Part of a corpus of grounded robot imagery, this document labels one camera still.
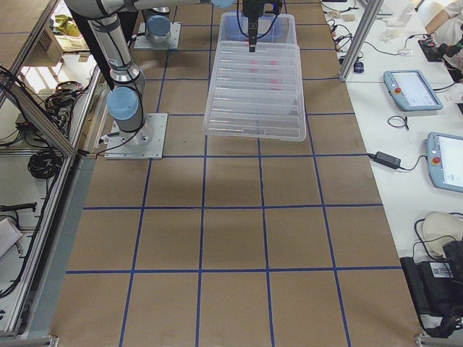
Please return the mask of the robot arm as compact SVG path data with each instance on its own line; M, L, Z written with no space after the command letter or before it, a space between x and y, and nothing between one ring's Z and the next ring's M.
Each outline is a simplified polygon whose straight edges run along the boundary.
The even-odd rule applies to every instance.
M145 77L132 60L119 19L121 12L139 12L135 1L67 1L75 16L88 22L108 66L114 85L106 99L123 144L141 145L152 131L143 110Z
M259 39L259 19L264 15L264 9L269 1L242 1L242 11L239 11L239 1L205 1L215 7L227 8L233 4L237 5L236 18L237 27L242 36L247 37L249 52L255 52ZM143 10L145 19L145 37L152 43L166 40L171 34L171 21L168 18L169 10L161 11L162 8L151 8Z

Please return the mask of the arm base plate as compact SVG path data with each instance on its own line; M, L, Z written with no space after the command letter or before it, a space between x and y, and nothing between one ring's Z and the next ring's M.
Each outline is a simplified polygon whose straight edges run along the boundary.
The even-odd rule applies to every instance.
M120 133L114 121L111 131L118 135L111 136L106 141L107 151L104 158L109 160L160 160L163 157L163 147L166 138L168 122L167 113L146 113L143 128L128 142L132 135Z
M141 22L134 44L136 51L172 51L179 46L181 23L172 22L170 30L165 35L154 35L145 29L145 23Z

